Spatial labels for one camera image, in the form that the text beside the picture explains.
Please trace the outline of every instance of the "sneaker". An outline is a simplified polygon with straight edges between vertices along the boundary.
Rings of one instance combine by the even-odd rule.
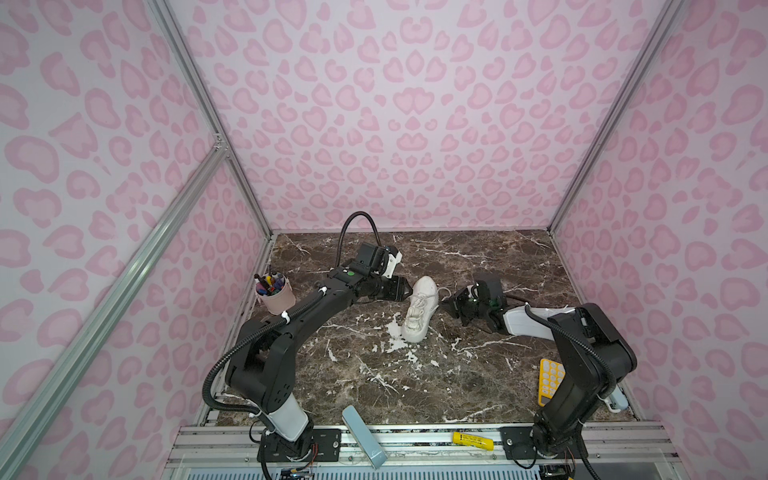
[[[402,324],[402,339],[410,343],[419,343],[427,336],[429,319],[437,310],[437,285],[430,276],[423,276],[413,286],[411,306]]]

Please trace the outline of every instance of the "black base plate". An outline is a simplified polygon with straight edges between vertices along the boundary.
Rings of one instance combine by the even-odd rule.
[[[291,460],[288,458],[288,456],[285,454],[282,448],[280,448],[280,445],[273,440],[270,440],[270,437],[273,439],[276,438],[276,435],[262,435],[262,439],[264,441],[263,449],[259,450],[259,455],[261,455],[261,452],[264,452],[266,455],[266,460],[270,463],[272,462],[280,462],[280,463],[290,463],[295,462],[294,460]],[[341,430],[339,429],[313,429],[312,430],[312,443],[317,444],[317,457],[315,458],[315,462],[338,462],[339,461],[339,451],[341,449]],[[308,462],[310,460],[309,457],[306,459],[303,459],[301,462]]]
[[[525,460],[530,462],[534,457],[538,457],[538,454],[533,449],[531,427],[501,427],[499,432],[502,434],[502,445],[504,446],[507,460]],[[512,440],[512,445],[509,445],[507,440]],[[581,458],[576,448],[576,443],[573,440],[569,441],[566,446],[571,449],[575,458]],[[565,452],[558,453],[554,458],[564,459]]]

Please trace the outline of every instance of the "side wall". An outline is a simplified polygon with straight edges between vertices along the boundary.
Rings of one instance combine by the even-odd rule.
[[[273,229],[545,227],[663,0],[170,0]]]
[[[212,140],[141,0],[0,5],[0,435]]]
[[[692,478],[768,472],[765,25],[759,2],[691,5],[556,235]]]
[[[21,478],[158,478],[264,239],[222,165]]]

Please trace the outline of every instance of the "yellow calculator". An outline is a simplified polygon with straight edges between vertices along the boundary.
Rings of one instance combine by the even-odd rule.
[[[544,406],[554,396],[565,378],[565,368],[562,363],[541,359],[538,364],[538,404]]]

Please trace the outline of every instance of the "yellow tube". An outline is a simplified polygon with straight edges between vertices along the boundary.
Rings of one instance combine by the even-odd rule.
[[[453,432],[453,442],[457,445],[467,445],[484,450],[493,450],[493,440],[466,433]]]

